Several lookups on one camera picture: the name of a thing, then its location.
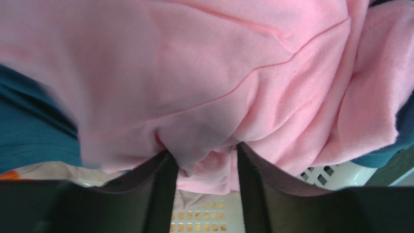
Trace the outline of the pink t-shirt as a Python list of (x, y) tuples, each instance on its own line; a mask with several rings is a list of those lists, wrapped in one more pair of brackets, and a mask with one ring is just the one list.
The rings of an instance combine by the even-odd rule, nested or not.
[(238, 190), (245, 142), (292, 175), (396, 143), (414, 90), (414, 3), (3, 0), (0, 66), (77, 129), (82, 166), (168, 150), (178, 188)]

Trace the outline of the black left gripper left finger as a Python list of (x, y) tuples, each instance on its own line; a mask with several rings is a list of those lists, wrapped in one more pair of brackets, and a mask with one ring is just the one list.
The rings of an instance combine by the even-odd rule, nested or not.
[(178, 167), (165, 151), (103, 186), (1, 181), (3, 233), (167, 233)]

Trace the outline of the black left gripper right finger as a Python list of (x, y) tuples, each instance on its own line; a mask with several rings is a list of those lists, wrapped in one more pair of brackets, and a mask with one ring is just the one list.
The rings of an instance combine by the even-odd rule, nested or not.
[(348, 187), (332, 191), (306, 183), (237, 145), (245, 230), (248, 233), (411, 233), (412, 187)]

